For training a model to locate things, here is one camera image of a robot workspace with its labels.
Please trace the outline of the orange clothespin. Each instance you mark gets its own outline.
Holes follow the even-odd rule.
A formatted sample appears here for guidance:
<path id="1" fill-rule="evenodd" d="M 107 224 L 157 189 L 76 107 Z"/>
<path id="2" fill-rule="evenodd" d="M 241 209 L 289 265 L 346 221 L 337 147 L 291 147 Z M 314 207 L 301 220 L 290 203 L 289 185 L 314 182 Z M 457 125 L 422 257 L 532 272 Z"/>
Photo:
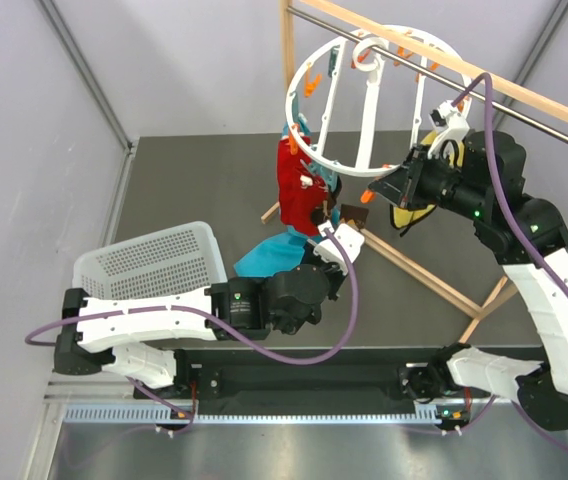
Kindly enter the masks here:
<path id="1" fill-rule="evenodd" d="M 374 198 L 375 198 L 375 193 L 369 189 L 366 189 L 360 196 L 360 202 L 362 204 L 369 204 L 374 200 Z"/>
<path id="2" fill-rule="evenodd" d="M 321 74 L 316 74 L 315 76 L 312 76 L 310 72 L 307 71 L 304 78 L 304 88 L 303 88 L 304 96 L 306 98 L 309 98 L 313 95 L 313 93 L 319 86 L 321 80 L 322 80 Z"/>

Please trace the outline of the aluminium frame rail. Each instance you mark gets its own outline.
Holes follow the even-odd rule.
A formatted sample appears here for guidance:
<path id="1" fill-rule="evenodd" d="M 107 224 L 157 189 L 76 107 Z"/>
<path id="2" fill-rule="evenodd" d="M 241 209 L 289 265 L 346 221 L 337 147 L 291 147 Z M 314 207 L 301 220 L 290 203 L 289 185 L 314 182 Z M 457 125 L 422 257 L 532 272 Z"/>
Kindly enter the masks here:
<path id="1" fill-rule="evenodd" d="M 36 0 L 35 4 L 42 11 L 46 21 L 50 24 L 55 37 L 60 42 L 73 68 L 87 89 L 98 111 L 106 121 L 118 144 L 125 152 L 130 152 L 133 149 L 134 143 L 125 132 L 111 102 L 108 100 L 56 2 L 52 0 Z"/>

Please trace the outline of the teal cloth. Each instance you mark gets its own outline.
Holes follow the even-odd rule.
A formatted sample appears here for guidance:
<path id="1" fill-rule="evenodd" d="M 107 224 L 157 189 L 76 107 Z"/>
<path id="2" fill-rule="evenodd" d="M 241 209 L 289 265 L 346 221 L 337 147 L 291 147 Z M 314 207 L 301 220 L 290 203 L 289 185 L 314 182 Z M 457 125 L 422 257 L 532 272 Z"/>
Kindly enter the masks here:
<path id="1" fill-rule="evenodd" d="M 300 146 L 292 139 L 288 127 L 283 128 L 280 139 L 286 136 L 289 137 L 291 152 L 295 153 Z M 335 182 L 336 188 L 342 189 L 341 180 L 336 173 L 321 167 L 312 160 L 308 169 L 312 173 L 321 175 L 326 183 Z M 335 222 L 337 218 L 338 212 L 335 207 L 330 220 Z M 235 273 L 242 277 L 268 277 L 281 271 L 288 271 L 301 262 L 306 242 L 309 239 L 320 238 L 319 233 L 315 236 L 306 236 L 299 234 L 291 227 L 284 226 L 286 230 L 283 233 L 262 241 L 237 261 L 234 265 Z"/>

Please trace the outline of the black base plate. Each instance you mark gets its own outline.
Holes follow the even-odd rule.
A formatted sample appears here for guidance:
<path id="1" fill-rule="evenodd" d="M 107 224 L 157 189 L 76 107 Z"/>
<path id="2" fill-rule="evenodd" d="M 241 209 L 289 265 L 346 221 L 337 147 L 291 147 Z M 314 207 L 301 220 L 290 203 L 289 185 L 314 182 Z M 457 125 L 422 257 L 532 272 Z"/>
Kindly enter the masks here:
<path id="1" fill-rule="evenodd" d="M 458 390 L 442 372 L 426 362 L 385 357 L 338 358 L 295 366 L 257 358 L 200 359 L 178 366 L 172 383 L 153 389 L 134 383 L 136 399 L 153 394 L 163 400 L 195 398 L 221 405 L 297 406 L 316 400 L 326 408 L 353 396 L 382 405 L 430 401 Z"/>

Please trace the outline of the white perforated plastic basket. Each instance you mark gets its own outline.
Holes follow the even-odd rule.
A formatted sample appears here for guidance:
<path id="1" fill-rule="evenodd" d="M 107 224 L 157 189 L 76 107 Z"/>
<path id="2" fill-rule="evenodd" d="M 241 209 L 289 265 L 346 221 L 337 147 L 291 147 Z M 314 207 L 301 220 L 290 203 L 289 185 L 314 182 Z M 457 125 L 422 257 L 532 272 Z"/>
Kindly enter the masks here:
<path id="1" fill-rule="evenodd" d="M 190 222 L 87 252 L 72 286 L 99 299 L 129 300 L 191 292 L 227 280 L 211 227 Z"/>

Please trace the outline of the white round clip hanger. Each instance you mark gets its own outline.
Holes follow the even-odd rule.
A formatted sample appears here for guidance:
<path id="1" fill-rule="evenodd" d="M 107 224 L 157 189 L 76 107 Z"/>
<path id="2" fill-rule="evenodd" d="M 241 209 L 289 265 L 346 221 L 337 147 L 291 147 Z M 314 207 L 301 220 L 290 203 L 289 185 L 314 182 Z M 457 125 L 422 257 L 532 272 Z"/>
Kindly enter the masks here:
<path id="1" fill-rule="evenodd" d="M 337 71 L 330 78 L 328 76 L 329 54 L 334 46 L 339 46 L 341 52 L 337 60 Z M 383 165 L 381 167 L 371 166 L 380 89 L 385 65 L 390 61 L 388 57 L 381 54 L 381 50 L 389 46 L 389 41 L 376 37 L 366 30 L 354 30 L 347 37 L 338 36 L 316 49 L 305 59 L 293 75 L 286 94 L 285 127 L 290 129 L 292 139 L 299 144 L 312 161 L 321 167 L 336 174 L 359 178 L 372 178 L 382 174 L 389 168 L 397 168 L 395 164 Z M 299 111 L 298 94 L 302 93 L 304 95 L 304 78 L 307 71 L 311 74 L 315 64 L 323 59 L 328 61 L 327 73 L 325 75 L 321 74 L 322 79 L 324 77 L 328 79 L 328 93 L 323 113 L 320 116 L 317 141 L 308 144 L 306 141 L 310 138 L 311 131 L 307 127 L 306 118 Z M 338 85 L 347 67 L 357 71 L 365 79 L 366 85 L 361 113 L 358 150 L 355 163 L 352 166 L 344 165 L 340 161 L 329 159 L 324 155 L 337 98 Z"/>

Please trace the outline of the brown argyle sock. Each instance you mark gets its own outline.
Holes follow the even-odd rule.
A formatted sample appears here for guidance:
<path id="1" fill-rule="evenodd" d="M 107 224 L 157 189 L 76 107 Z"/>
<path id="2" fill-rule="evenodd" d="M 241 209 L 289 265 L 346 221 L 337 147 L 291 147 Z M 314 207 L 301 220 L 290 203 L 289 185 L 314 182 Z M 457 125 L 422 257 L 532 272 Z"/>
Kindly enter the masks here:
<path id="1" fill-rule="evenodd" d="M 365 228 L 368 215 L 368 208 L 358 205 L 342 204 L 340 207 L 339 221 L 361 231 Z"/>
<path id="2" fill-rule="evenodd" d="M 320 203 L 313 208 L 310 213 L 311 223 L 315 226 L 319 226 L 332 218 L 333 210 L 337 206 L 337 201 L 341 193 L 340 188 L 336 188 L 333 191 L 328 191 L 326 197 L 320 201 Z"/>

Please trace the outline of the wooden drying rack frame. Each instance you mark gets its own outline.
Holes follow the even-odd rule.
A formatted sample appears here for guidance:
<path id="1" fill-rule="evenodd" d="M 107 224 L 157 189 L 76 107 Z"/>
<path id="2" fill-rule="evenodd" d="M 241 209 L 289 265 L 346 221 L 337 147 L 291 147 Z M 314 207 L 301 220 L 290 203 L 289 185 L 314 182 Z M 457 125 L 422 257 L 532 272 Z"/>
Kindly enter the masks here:
<path id="1" fill-rule="evenodd" d="M 287 106 L 289 109 L 293 109 L 297 102 L 294 89 L 302 81 L 301 69 L 294 63 L 293 25 L 295 19 L 301 19 L 333 34 L 333 40 L 316 51 L 315 54 L 318 57 L 329 54 L 332 47 L 336 47 L 340 51 L 349 49 L 364 38 L 366 34 L 360 30 L 348 32 L 340 29 L 300 10 L 290 1 L 279 2 L 278 11 L 280 13 L 285 79 L 289 89 Z M 560 203 L 560 206 L 568 215 L 568 164 L 564 163 L 560 157 L 562 154 L 568 156 L 568 135 L 512 109 L 506 103 L 497 102 L 494 107 L 499 117 L 511 117 L 539 130 L 541 134 L 549 135 L 564 142 L 565 145 L 562 148 L 538 148 L 534 153 L 532 166 L 526 168 L 525 171 L 533 181 L 535 192 L 549 194 L 552 199 Z M 424 216 L 418 228 L 413 230 L 408 238 L 401 237 L 398 233 L 383 235 L 380 232 L 366 232 L 364 236 L 366 244 L 373 251 L 404 270 L 426 288 L 432 290 L 436 295 L 468 316 L 468 326 L 462 335 L 464 339 L 468 339 L 484 318 L 497 315 L 499 309 L 515 298 L 517 293 L 515 286 L 507 278 L 501 278 L 486 297 L 484 304 L 477 305 L 425 267 L 424 259 L 438 250 L 436 241 L 443 239 L 445 233 L 451 233 L 456 239 L 459 239 L 461 237 L 460 228 L 460 222 L 454 220 L 452 216 L 435 214 L 434 216 Z"/>

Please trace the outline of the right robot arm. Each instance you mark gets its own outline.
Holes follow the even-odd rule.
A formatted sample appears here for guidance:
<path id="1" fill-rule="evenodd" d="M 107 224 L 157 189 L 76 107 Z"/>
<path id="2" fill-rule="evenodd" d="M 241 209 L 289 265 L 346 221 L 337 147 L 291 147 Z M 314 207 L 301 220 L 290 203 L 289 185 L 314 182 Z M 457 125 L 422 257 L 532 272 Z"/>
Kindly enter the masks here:
<path id="1" fill-rule="evenodd" d="M 427 366 L 407 376 L 418 398 L 451 396 L 476 388 L 520 406 L 547 431 L 568 430 L 568 229 L 557 207 L 524 191 L 526 150 L 509 134 L 446 141 L 460 159 L 451 165 L 428 146 L 413 147 L 400 167 L 369 188 L 408 211 L 434 205 L 472 221 L 523 299 L 546 358 L 519 360 L 467 343 L 440 349 Z"/>

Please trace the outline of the teal clothespin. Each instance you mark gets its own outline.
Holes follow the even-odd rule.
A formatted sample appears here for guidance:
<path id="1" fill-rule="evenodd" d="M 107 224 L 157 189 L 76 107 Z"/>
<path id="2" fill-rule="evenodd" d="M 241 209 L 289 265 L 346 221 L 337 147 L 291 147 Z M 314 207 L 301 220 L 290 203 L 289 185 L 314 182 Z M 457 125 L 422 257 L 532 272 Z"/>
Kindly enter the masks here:
<path id="1" fill-rule="evenodd" d="M 340 52 L 341 48 L 339 46 L 334 46 L 330 50 L 329 64 L 328 64 L 328 76 L 330 78 L 332 78 L 337 71 L 337 60 Z"/>

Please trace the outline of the yellow cloth with black trim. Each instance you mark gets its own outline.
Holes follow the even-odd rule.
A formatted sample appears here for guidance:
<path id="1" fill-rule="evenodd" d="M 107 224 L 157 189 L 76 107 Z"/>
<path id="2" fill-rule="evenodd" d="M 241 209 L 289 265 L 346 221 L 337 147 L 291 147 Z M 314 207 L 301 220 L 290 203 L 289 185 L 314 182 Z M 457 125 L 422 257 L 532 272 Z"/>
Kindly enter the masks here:
<path id="1" fill-rule="evenodd" d="M 427 134 L 412 146 L 401 166 L 392 174 L 396 194 L 390 207 L 391 226 L 404 237 L 437 208 L 450 209 L 462 183 L 464 145 L 447 138 L 429 156 L 438 134 Z"/>

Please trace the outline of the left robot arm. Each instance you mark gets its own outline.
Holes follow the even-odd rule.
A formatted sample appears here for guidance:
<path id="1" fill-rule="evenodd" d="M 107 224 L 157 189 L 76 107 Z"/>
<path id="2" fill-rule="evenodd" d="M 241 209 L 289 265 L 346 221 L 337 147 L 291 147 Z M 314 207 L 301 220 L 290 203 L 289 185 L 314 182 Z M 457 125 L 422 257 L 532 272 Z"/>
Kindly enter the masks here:
<path id="1" fill-rule="evenodd" d="M 66 324 L 54 345 L 54 370 L 68 376 L 110 372 L 180 396 L 191 374 L 160 340 L 256 342 L 271 332 L 296 334 L 322 318 L 346 278 L 336 263 L 301 264 L 265 278 L 237 277 L 174 296 L 106 300 L 82 289 L 65 294 Z"/>

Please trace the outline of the red sock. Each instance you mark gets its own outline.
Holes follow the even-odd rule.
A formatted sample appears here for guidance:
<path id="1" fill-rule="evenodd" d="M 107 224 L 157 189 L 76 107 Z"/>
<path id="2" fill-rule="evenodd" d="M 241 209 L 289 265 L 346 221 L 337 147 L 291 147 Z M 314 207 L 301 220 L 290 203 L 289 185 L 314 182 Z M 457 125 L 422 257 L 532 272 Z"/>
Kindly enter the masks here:
<path id="1" fill-rule="evenodd" d="M 328 192 L 319 176 L 293 173 L 278 180 L 280 220 L 299 234 L 315 236 L 318 226 L 311 223 L 310 213 Z"/>
<path id="2" fill-rule="evenodd" d="M 298 147 L 291 152 L 289 137 L 278 142 L 276 159 L 276 176 L 278 183 L 278 201 L 281 221 L 300 234 L 312 236 L 317 233 L 317 225 L 324 221 L 324 202 L 334 206 L 335 201 L 329 199 L 337 184 L 326 183 L 325 179 L 312 173 L 308 166 L 311 160 Z"/>

